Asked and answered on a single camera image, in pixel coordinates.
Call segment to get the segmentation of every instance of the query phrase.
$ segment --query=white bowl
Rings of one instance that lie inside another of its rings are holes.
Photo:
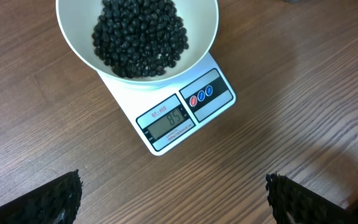
[[[60,29],[71,49],[99,74],[130,85],[161,85],[185,73],[196,65],[209,51],[218,30],[219,11],[217,0],[177,0],[177,15],[183,18],[190,48],[180,56],[175,68],[166,68],[166,74],[147,78],[121,78],[110,66],[94,54],[92,33],[102,13],[101,0],[56,0]]]

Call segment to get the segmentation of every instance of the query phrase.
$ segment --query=gray label panel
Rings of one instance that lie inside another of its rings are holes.
[[[175,139],[179,138],[182,134],[185,134],[192,127],[194,127],[194,123],[191,118],[189,118],[187,119],[187,121],[183,122],[181,125],[177,126],[168,134],[164,135],[158,141],[153,143],[154,149],[156,151],[161,150],[162,148],[173,142]]]
[[[224,93],[220,94],[218,97],[213,99],[207,105],[200,108],[198,111],[194,113],[199,121],[204,120],[204,118],[208,117],[210,114],[214,113],[217,109],[225,105],[227,102],[231,101],[233,96],[231,95],[229,90],[226,90]]]
[[[188,98],[192,94],[195,94],[196,91],[198,91],[200,88],[206,86],[213,80],[219,78],[219,73],[216,69],[208,72],[201,78],[199,78],[197,81],[193,82],[192,84],[188,85],[186,88],[180,90],[180,93],[184,97],[184,99]]]
[[[146,114],[143,114],[137,119],[137,124],[140,128],[144,129],[154,121],[160,119],[162,116],[166,115],[169,111],[179,106],[180,101],[176,95],[173,95],[166,99],[164,102],[155,106],[153,109],[148,111]]]

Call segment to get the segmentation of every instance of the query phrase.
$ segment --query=display screen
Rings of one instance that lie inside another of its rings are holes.
[[[160,118],[157,122],[150,125],[147,129],[154,139],[158,139],[161,135],[171,130],[173,127],[182,123],[185,120],[178,108]]]

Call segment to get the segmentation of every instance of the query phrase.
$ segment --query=wooden table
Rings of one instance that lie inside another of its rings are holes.
[[[358,0],[221,0],[237,93],[162,157],[60,33],[53,0],[0,0],[0,206],[80,170],[76,223],[273,223],[265,175],[358,202]]]

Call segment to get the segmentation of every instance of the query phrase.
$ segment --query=digital kitchen scale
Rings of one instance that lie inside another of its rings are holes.
[[[209,53],[191,70],[156,90],[136,90],[106,75],[100,77],[156,156],[171,150],[236,101]]]

